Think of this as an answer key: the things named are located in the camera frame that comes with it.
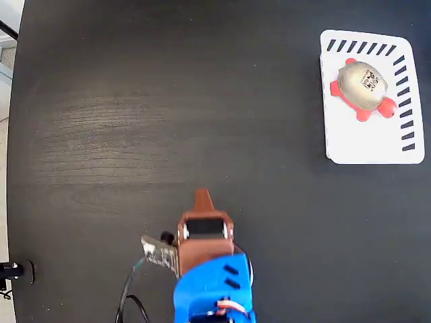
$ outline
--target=white tray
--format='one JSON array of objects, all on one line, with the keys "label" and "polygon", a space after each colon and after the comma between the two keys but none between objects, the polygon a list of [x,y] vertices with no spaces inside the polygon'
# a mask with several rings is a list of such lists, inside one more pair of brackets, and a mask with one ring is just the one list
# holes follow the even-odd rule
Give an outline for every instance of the white tray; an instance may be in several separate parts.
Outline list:
[{"label": "white tray", "polygon": [[[374,111],[368,121],[340,97],[332,96],[345,60],[376,68],[388,83],[387,97],[398,108],[386,119]],[[321,72],[326,154],[337,164],[419,164],[424,160],[424,127],[418,78],[410,43],[400,37],[325,30],[321,34]]]}]

